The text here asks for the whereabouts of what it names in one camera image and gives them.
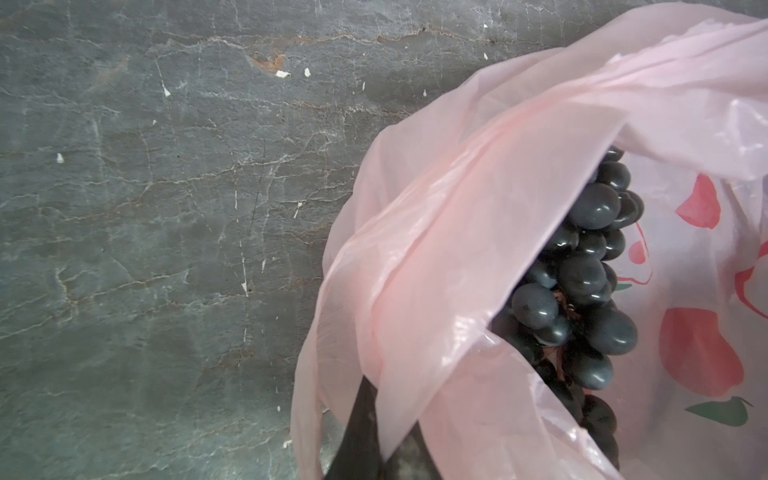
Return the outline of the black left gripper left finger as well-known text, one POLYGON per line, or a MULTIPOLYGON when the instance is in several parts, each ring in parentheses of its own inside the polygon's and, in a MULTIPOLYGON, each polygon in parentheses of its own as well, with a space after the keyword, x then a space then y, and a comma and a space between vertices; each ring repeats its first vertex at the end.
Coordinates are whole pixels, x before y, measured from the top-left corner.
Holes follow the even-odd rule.
POLYGON ((382 468, 375 411, 377 390, 363 377, 327 480, 378 479, 382 468))

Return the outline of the pink plastic bag fruit print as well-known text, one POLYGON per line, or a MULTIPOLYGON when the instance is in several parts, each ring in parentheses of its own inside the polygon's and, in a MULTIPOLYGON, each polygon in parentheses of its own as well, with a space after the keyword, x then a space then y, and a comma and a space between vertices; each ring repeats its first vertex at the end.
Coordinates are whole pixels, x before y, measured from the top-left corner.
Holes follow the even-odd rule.
POLYGON ((335 220, 299 355, 291 437, 322 477, 321 412, 377 388, 376 454, 419 424, 446 479, 767 475, 767 24, 714 7, 631 10, 503 61, 383 130, 335 220), (618 307, 611 465, 488 330, 610 146, 645 212, 618 307))

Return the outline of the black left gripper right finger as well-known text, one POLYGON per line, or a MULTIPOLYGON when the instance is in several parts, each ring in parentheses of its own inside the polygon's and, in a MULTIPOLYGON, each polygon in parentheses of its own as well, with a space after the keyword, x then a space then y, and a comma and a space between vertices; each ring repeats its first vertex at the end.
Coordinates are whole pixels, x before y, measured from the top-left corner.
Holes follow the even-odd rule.
POLYGON ((419 423, 383 464, 385 480, 442 480, 429 452, 419 423))

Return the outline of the dark fake grapes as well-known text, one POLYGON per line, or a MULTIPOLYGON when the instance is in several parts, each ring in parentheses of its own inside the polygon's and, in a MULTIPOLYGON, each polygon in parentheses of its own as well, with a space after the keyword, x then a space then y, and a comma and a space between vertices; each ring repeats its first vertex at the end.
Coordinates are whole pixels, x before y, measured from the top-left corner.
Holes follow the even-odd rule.
POLYGON ((626 248, 625 228, 645 209, 630 189, 623 155, 616 146, 608 148, 490 324, 613 466, 619 464, 618 421, 595 393, 611 385, 612 360, 636 347, 638 329, 612 298, 619 281, 610 263, 626 248))

